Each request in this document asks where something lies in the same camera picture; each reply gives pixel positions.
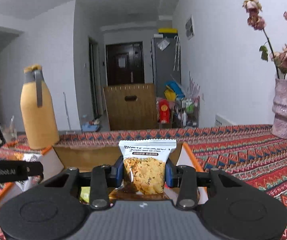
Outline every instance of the plastic bag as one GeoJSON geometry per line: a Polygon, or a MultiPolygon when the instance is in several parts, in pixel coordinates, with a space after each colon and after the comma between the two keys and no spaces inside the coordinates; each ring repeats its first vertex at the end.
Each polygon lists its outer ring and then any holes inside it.
{"type": "Polygon", "coordinates": [[[120,141],[125,167],[123,192],[136,195],[163,193],[165,163],[176,148],[176,140],[120,141]]]}
{"type": "Polygon", "coordinates": [[[162,51],[168,47],[168,45],[170,44],[170,42],[168,41],[167,38],[162,39],[161,42],[158,43],[158,48],[161,49],[162,51]]]}

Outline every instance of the vase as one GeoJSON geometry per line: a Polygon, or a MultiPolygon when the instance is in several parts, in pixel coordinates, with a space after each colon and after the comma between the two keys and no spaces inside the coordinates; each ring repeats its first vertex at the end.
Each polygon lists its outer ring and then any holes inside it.
{"type": "Polygon", "coordinates": [[[276,79],[272,111],[275,113],[272,134],[287,139],[287,80],[285,79],[276,79]]]}

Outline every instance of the yellow bag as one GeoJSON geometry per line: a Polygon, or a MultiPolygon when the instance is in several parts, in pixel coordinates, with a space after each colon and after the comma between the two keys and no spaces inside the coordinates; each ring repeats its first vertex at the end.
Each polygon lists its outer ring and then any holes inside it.
{"type": "Polygon", "coordinates": [[[176,93],[173,92],[171,89],[166,88],[166,90],[165,90],[165,97],[169,101],[175,101],[176,100],[176,93]]]}

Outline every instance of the leaf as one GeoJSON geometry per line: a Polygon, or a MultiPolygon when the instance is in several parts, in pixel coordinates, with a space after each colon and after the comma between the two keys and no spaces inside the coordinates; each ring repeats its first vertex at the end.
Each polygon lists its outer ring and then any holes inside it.
{"type": "Polygon", "coordinates": [[[261,59],[265,60],[265,61],[268,61],[268,53],[266,51],[263,51],[261,53],[261,59]]]}
{"type": "Polygon", "coordinates": [[[262,51],[261,59],[265,60],[265,61],[268,61],[268,49],[267,49],[267,47],[262,45],[262,46],[260,46],[259,51],[262,51]]]}
{"type": "Polygon", "coordinates": [[[267,47],[265,45],[260,46],[259,51],[265,51],[265,52],[268,53],[268,49],[267,49],[267,47]]]}
{"type": "Polygon", "coordinates": [[[285,67],[279,67],[282,74],[287,74],[287,68],[285,67]]]}

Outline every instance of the dark wooden door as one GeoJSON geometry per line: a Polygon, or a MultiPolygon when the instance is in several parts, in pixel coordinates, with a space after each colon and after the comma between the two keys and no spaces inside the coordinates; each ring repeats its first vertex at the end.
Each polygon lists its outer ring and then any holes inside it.
{"type": "Polygon", "coordinates": [[[108,86],[144,83],[142,42],[106,46],[108,86]]]}

